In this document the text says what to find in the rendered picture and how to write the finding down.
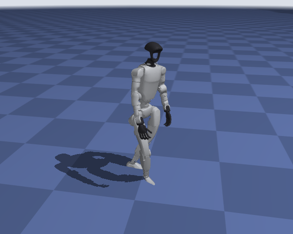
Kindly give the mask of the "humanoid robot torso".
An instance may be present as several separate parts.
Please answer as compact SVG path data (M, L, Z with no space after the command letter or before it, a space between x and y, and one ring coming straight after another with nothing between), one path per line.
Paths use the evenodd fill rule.
M142 95L139 101L141 103L142 118L147 118L151 115L152 105L149 102L154 99L161 78L162 68L160 65L154 64L156 65L155 67L147 66L151 65L150 63L143 63L138 66L138 68L144 68L144 75L141 78L140 88L138 89L138 92Z

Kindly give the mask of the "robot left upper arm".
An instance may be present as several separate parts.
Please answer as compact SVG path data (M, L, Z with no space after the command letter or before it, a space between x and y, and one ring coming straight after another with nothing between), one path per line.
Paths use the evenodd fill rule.
M159 93L163 93L163 92L166 92L167 91L167 88L164 85L164 83L165 83L166 68L164 66L161 66L161 68L162 68L161 78L160 78L159 85L158 85L158 89L157 89Z

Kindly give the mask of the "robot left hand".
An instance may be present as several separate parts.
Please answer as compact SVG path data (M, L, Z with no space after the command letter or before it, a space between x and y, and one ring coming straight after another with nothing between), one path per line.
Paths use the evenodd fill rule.
M167 127L171 124L171 114L170 114L170 108L168 105L166 106L166 111L164 110L164 112L166 112L166 123L164 125Z

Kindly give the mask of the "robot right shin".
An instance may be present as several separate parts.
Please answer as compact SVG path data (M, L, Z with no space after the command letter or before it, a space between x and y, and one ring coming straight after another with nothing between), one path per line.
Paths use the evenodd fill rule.
M150 157L147 156L145 158L145 156L143 156L141 150L139 151L139 153L140 153L140 163L141 163L141 166L143 168L144 178L146 179L146 176L149 177Z

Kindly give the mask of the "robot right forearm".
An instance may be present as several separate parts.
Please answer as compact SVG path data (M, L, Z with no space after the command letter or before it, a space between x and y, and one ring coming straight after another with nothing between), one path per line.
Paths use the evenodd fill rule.
M137 93L132 94L131 103L133 106L134 116L136 123L141 123L140 117L142 117L141 103L139 102L139 95Z

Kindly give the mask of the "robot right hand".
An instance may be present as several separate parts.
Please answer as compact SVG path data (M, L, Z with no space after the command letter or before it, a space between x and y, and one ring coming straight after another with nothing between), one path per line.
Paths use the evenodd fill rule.
M140 117L140 119L141 119L141 123L136 123L139 127L138 127L138 133L139 133L139 136L140 136L140 139L144 139L144 140L146 140L146 139L149 139L149 138L151 138L149 135L148 135L148 133L147 133L147 131L149 131L151 134L152 134L152 132L149 130L149 129L147 129L146 128L146 126L144 125L144 120L143 120L143 118L142 117ZM147 138L148 137L148 138Z

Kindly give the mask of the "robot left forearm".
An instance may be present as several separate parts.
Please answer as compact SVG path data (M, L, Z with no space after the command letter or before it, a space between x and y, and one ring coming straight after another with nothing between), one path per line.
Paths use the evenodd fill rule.
M163 92L163 93L160 93L160 97L161 97L161 102L162 102L162 105L163 105L163 109L166 111L166 106L167 105L169 106L168 98L167 98L167 91Z

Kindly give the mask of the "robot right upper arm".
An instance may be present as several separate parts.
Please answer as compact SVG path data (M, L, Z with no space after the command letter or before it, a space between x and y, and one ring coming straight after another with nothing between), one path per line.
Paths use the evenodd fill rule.
M142 95L138 92L138 89L140 88L140 82L143 75L144 75L144 68L142 67L135 68L131 72L131 76L132 76L131 97L133 93L137 93L139 95L139 100L141 100Z

